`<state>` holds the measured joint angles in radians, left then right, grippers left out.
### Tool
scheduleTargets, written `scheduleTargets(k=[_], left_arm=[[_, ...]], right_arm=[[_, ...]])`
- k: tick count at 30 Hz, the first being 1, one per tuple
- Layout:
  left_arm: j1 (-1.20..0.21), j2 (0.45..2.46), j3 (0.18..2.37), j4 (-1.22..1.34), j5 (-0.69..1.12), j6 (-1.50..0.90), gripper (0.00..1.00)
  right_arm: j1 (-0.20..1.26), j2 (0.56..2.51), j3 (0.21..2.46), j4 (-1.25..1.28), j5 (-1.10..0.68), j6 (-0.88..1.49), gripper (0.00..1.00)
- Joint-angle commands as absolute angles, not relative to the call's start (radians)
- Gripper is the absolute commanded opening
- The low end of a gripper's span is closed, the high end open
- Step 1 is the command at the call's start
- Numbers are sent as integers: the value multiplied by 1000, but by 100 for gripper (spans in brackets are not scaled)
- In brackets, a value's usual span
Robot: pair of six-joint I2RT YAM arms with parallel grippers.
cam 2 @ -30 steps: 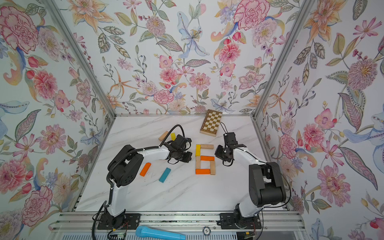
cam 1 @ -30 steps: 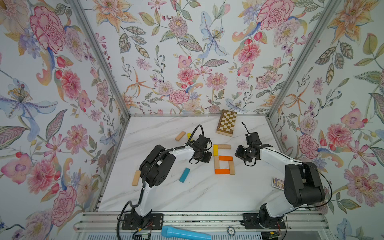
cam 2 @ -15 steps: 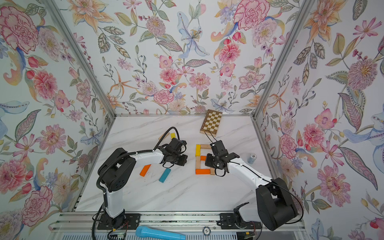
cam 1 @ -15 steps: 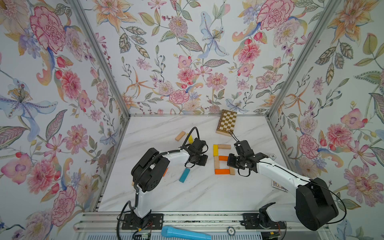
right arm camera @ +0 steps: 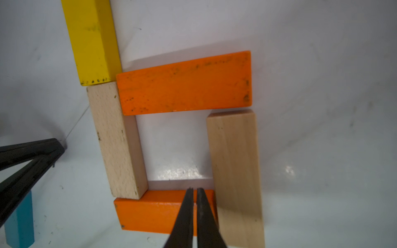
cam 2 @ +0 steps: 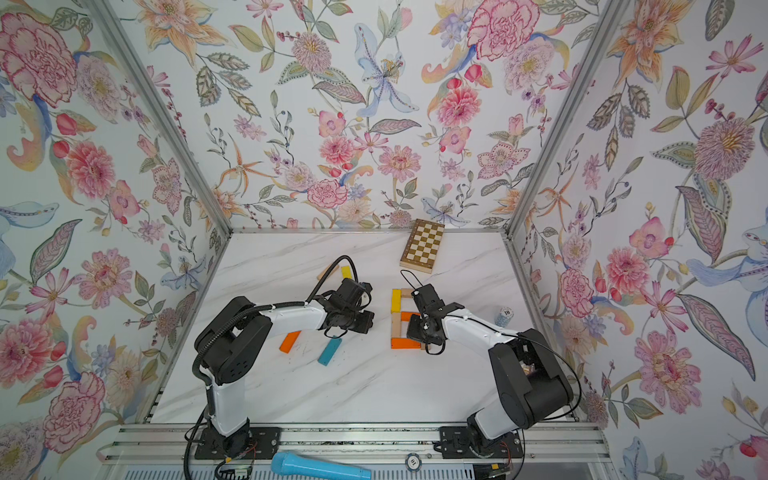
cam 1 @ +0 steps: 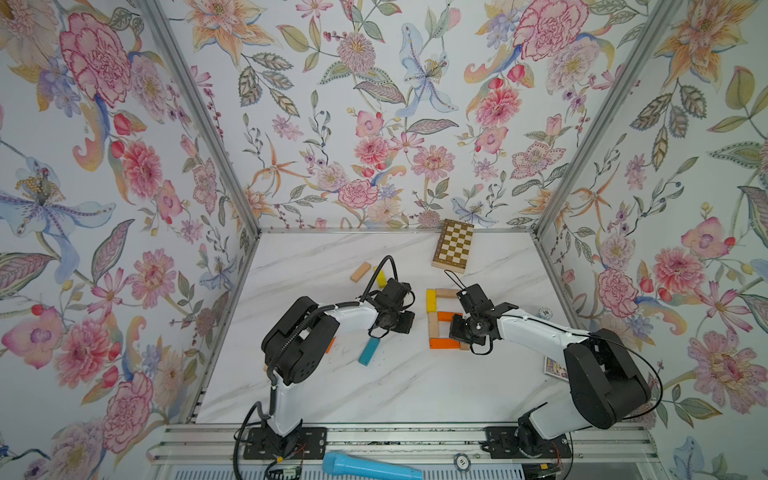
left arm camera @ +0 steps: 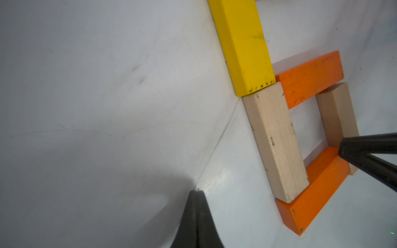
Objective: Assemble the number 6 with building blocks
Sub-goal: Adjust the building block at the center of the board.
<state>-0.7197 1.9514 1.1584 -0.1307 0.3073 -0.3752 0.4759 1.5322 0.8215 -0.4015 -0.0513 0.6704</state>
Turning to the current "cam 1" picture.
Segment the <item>natural wood block top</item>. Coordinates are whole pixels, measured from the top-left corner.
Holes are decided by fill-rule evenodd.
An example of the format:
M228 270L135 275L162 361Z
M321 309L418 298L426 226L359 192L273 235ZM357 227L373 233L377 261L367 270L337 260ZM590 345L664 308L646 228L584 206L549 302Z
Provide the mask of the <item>natural wood block top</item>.
M439 288L435 289L435 296L437 298L456 298L459 294L459 291L457 289L447 289L447 288Z

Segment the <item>yellow block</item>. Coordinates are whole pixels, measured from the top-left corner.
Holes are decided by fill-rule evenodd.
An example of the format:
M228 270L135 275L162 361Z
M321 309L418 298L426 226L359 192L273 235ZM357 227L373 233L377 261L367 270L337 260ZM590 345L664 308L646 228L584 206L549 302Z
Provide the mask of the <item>yellow block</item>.
M426 312L428 314L437 312L437 292L434 289L426 290Z
M384 289L387 285L388 279L384 271L379 271L376 275L376 283L379 289Z

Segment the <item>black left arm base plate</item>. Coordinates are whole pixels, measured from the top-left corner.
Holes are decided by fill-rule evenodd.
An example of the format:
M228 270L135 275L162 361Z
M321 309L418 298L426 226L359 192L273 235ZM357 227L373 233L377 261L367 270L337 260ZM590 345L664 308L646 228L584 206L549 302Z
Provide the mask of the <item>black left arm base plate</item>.
M328 429L299 424L285 436L276 433L265 422L246 429L243 458L245 460L322 460L327 448Z

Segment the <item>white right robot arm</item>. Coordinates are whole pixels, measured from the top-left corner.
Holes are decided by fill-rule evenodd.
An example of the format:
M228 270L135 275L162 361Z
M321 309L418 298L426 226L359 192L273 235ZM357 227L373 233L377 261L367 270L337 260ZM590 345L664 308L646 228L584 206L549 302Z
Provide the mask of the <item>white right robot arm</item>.
M566 370L569 393L520 417L518 438L549 441L584 428L609 429L651 400L648 382L613 331L567 328L511 303L495 304L478 284L456 297L464 313L453 317L450 338L489 350L497 341L515 343Z

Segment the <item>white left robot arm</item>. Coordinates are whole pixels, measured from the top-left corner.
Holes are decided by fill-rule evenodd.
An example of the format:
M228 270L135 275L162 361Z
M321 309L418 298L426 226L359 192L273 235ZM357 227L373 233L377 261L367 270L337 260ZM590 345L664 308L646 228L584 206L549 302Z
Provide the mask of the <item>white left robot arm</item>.
M359 298L320 305L307 296L297 299L267 333L261 348L270 382L266 425L285 438L302 423L299 385L317 369L335 337L351 331L371 334L410 332L415 294L394 278L381 290Z

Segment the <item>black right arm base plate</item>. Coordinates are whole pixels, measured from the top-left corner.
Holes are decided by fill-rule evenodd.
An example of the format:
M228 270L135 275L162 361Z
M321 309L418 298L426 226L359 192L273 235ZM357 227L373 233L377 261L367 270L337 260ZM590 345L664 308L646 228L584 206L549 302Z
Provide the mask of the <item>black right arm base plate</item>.
M482 451L492 459L539 459L572 457L570 437L562 434L545 439L534 428L531 414L544 404L526 412L515 426L489 426L484 429L485 440L480 443Z

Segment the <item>orange block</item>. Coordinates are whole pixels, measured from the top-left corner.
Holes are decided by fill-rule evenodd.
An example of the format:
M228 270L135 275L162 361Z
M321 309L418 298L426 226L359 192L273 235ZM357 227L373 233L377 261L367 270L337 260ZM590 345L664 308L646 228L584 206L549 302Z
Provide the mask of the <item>orange block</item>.
M430 338L429 348L432 350L460 350L461 343L450 338Z
M451 322L455 316L454 312L439 311L437 318L439 322Z

